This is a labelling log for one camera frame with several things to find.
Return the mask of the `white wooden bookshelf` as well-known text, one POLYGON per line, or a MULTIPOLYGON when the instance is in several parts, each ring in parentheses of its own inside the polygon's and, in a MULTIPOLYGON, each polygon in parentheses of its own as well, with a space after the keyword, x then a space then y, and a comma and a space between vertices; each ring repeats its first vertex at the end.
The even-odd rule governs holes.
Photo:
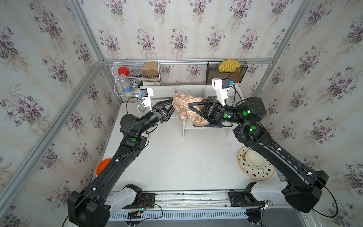
MULTIPOLYGON (((161 100, 173 98, 175 93, 182 92, 187 93, 196 97, 207 98, 209 96, 216 96, 216 91, 211 85, 170 85, 170 86, 151 86, 153 90, 153 95, 151 96, 151 104, 156 104, 161 100)), ((230 88, 227 92, 228 98, 226 103, 230 106, 237 101, 244 98, 239 85, 235 85, 235 88, 230 88)), ((188 130, 213 130, 212 127, 195 127, 192 121, 189 119, 182 122, 182 134, 181 136, 185 138, 186 132, 188 130)))

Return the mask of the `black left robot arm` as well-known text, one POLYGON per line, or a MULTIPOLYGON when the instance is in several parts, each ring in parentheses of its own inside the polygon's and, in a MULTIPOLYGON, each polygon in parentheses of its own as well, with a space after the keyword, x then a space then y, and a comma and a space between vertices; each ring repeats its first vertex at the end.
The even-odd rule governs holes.
POLYGON ((101 173, 81 192, 70 194, 67 221, 78 227, 104 227, 119 210, 140 203, 142 190, 133 184, 126 185, 114 195, 110 192, 126 168, 148 145, 149 129, 171 118, 174 112, 172 102, 172 99, 157 102, 142 117, 127 113, 121 118, 123 138, 117 151, 101 173))

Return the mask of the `dark blue book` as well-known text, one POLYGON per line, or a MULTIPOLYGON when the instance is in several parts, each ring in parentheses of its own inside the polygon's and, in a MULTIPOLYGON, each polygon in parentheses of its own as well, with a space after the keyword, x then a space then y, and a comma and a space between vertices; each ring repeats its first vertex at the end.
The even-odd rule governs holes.
POLYGON ((207 127, 207 128, 222 128, 223 126, 221 124, 207 124, 207 125, 204 125, 203 127, 207 127))

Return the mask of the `brown cardboard box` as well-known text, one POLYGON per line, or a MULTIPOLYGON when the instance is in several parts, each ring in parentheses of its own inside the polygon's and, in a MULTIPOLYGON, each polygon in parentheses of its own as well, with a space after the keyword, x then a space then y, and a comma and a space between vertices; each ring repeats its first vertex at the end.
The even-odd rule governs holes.
POLYGON ((146 62, 141 70, 141 75, 146 82, 160 82, 159 66, 155 61, 146 62))

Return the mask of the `black mesh basket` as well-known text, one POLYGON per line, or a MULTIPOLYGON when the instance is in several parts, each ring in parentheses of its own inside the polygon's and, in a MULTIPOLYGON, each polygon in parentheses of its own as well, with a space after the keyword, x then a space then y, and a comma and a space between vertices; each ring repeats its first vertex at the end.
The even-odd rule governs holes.
POLYGON ((222 62, 209 61, 206 70, 206 83, 211 84, 212 79, 216 78, 229 78, 233 83, 241 83, 247 70, 246 61, 235 59, 227 59, 222 62))

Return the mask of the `clear plastic bottle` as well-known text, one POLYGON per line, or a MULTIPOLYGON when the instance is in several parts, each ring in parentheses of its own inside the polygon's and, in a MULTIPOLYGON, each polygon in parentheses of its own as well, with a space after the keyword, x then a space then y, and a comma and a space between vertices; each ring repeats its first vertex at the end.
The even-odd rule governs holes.
POLYGON ((133 91, 132 84, 126 75, 120 74, 117 76, 117 80, 123 92, 130 93, 133 91))

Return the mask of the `round brown woven coaster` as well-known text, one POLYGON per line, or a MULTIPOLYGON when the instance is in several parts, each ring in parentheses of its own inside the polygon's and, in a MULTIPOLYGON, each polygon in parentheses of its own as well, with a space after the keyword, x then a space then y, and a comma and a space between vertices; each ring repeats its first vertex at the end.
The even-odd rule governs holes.
POLYGON ((234 84, 236 84, 242 81, 243 74, 241 72, 233 72, 228 77, 231 81, 233 81, 234 84))

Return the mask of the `yellow woven mat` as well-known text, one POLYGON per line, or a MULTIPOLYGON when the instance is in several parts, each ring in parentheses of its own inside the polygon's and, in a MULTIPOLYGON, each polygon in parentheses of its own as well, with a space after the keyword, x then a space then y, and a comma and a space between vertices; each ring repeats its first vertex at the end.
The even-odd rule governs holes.
POLYGON ((241 68, 242 63, 236 59, 226 59, 217 67, 219 72, 236 72, 241 68))

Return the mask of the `red lid jar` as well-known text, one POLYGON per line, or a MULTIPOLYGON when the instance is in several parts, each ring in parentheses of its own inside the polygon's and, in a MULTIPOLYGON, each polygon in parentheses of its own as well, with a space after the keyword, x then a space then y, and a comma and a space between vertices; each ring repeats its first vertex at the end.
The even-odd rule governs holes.
POLYGON ((125 76, 129 76, 130 75, 130 71, 127 67, 120 67, 118 69, 118 75, 125 75, 125 76))

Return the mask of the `white ceramic bowl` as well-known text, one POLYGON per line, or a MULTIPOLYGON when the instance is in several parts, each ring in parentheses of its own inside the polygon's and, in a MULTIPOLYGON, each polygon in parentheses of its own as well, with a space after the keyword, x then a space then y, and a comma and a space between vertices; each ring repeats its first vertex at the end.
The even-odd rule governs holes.
POLYGON ((263 168, 266 165, 266 159, 254 150, 248 150, 245 156, 246 162, 255 168, 263 168))

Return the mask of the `star patterned plate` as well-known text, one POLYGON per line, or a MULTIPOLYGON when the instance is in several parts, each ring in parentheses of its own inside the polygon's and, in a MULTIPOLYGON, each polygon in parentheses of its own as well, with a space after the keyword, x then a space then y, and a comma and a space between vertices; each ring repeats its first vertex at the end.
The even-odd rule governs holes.
POLYGON ((263 168, 252 167, 246 162, 246 152, 251 148, 243 147, 238 152, 237 161, 240 169, 251 179, 256 181, 265 181, 270 179, 275 173, 275 167, 266 159, 266 165, 263 168))

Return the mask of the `orange bowl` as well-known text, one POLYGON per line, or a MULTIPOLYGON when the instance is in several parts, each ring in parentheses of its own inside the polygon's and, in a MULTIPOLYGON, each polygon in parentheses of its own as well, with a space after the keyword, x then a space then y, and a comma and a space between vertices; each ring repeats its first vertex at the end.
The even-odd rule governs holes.
POLYGON ((105 167, 109 164, 111 159, 102 160, 96 167, 96 175, 100 175, 100 173, 105 169, 105 167))

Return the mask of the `small circuit board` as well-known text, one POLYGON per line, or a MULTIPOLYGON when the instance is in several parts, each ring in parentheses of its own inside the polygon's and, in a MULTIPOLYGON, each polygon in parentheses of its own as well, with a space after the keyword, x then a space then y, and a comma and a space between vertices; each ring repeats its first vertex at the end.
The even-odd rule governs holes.
POLYGON ((140 211, 129 212, 127 215, 127 219, 140 218, 141 215, 142 215, 142 212, 140 212, 140 211))

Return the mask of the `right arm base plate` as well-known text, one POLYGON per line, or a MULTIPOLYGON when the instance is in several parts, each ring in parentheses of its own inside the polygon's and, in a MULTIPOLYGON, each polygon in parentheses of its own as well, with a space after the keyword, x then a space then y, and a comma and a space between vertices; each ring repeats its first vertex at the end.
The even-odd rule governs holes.
POLYGON ((229 190, 228 197, 232 207, 262 207, 264 202, 256 200, 244 191, 229 190))

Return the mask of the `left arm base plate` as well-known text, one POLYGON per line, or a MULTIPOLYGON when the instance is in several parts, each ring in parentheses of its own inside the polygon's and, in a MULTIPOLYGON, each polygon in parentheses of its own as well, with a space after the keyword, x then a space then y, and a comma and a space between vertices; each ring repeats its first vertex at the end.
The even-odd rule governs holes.
POLYGON ((134 203, 125 206, 123 209, 142 209, 155 207, 155 193, 142 193, 136 196, 134 203))

